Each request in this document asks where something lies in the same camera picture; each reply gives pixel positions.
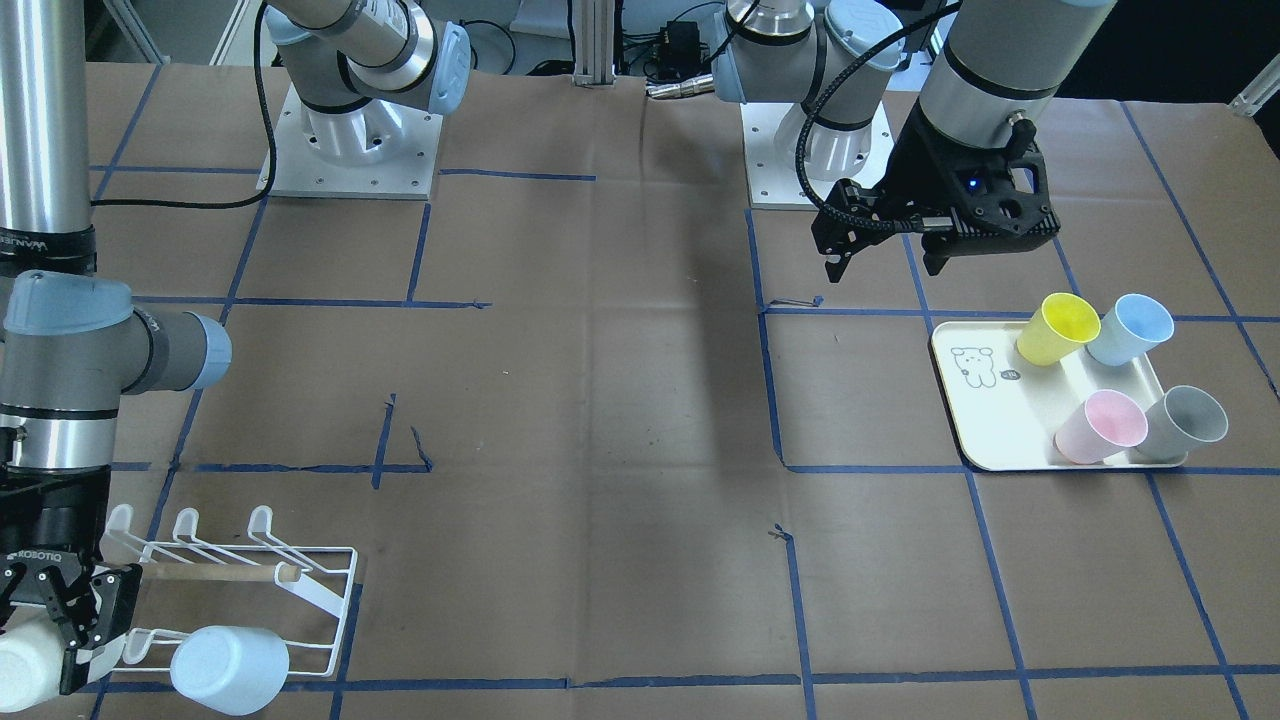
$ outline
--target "blue cup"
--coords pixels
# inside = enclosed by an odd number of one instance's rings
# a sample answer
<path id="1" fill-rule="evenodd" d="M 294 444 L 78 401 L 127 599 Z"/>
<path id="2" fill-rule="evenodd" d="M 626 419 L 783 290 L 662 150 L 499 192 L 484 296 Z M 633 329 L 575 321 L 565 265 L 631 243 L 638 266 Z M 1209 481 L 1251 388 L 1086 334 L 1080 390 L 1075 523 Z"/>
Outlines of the blue cup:
<path id="1" fill-rule="evenodd" d="M 1124 365 L 1174 337 L 1174 318 L 1164 305 L 1146 295 L 1129 293 L 1116 300 L 1102 318 L 1097 340 L 1085 346 L 1103 365 Z"/>

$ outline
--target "bear drawing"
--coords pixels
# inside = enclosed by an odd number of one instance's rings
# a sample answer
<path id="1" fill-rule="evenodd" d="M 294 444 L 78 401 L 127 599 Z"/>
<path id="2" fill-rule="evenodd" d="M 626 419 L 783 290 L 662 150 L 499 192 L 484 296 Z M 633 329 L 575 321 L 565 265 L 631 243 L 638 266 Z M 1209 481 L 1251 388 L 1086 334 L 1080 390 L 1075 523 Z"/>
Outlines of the bear drawing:
<path id="1" fill-rule="evenodd" d="M 996 387 L 995 360 L 989 347 L 952 347 L 951 355 L 969 387 Z"/>

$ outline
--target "tray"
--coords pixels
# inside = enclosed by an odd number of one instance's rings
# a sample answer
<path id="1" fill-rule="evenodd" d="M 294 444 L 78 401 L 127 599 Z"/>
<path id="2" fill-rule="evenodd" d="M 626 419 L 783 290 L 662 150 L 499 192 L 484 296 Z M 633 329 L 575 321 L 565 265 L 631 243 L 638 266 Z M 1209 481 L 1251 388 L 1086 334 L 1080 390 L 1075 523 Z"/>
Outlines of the tray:
<path id="1" fill-rule="evenodd" d="M 1125 450 L 1102 462 L 1076 465 L 1053 447 L 1053 433 L 1093 391 L 1117 389 L 1149 407 L 1165 393 L 1146 355 L 1119 368 L 1084 350 L 1039 368 L 1014 343 L 1025 322 L 951 322 L 929 342 L 960 450 L 983 470 L 1139 470 L 1176 468 Z"/>

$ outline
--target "yellow cup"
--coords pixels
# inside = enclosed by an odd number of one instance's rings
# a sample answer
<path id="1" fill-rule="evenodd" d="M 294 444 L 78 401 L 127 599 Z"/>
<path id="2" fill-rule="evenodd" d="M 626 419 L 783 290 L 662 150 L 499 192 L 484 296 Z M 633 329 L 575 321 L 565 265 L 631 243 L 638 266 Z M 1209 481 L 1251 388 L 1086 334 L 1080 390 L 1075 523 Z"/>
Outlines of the yellow cup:
<path id="1" fill-rule="evenodd" d="M 1055 292 L 1018 336 L 1018 354 L 1032 365 L 1052 365 L 1093 342 L 1101 329 L 1097 310 L 1083 297 Z"/>

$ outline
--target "pink cup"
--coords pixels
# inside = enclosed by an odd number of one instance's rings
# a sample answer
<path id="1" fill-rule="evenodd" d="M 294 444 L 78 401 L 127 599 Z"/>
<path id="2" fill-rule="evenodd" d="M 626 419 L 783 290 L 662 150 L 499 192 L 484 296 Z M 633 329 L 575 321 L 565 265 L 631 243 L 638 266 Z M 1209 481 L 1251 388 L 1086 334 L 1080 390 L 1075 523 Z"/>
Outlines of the pink cup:
<path id="1" fill-rule="evenodd" d="M 1091 465 L 1147 439 L 1147 414 L 1132 397 L 1100 389 L 1087 397 L 1053 434 L 1068 460 Z"/>

